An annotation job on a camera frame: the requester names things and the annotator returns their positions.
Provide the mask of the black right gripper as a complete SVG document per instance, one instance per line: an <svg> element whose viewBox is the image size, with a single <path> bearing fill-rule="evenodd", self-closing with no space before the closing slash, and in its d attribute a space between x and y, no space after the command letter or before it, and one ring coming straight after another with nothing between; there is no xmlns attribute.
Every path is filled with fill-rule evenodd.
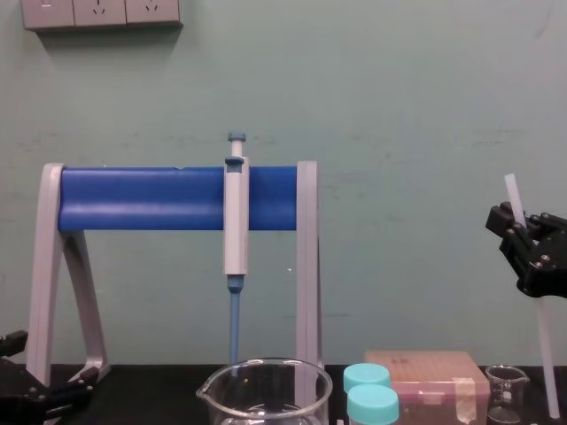
<svg viewBox="0 0 567 425"><path fill-rule="evenodd" d="M566 219L543 212L531 215L528 222L529 233L505 201L490 209L485 227L501 238L500 251L517 274L522 293L531 298L565 298Z"/></svg>

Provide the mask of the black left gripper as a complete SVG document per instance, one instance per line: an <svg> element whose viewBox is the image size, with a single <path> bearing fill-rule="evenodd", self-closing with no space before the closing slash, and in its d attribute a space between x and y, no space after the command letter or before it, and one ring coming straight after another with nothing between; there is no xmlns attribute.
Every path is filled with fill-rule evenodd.
<svg viewBox="0 0 567 425"><path fill-rule="evenodd" d="M26 349L28 333L18 330L0 337L0 356L11 357ZM1 423L43 424L84 410L94 386L80 379L50 390L23 365L1 358Z"/></svg>

